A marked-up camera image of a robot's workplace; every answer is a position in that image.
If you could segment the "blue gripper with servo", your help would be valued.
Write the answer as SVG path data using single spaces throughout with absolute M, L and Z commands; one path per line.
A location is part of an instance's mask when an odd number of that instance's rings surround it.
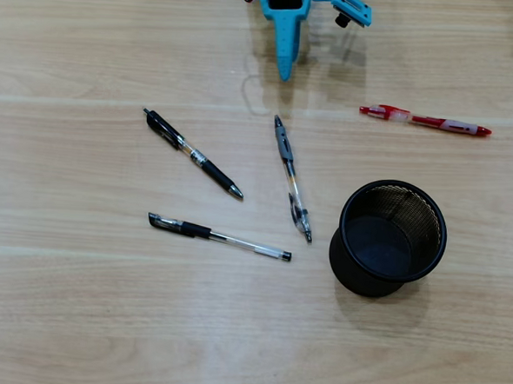
M 263 14 L 275 24 L 276 65 L 283 82 L 288 82 L 298 58 L 300 22 L 310 12 L 312 0 L 260 0 Z

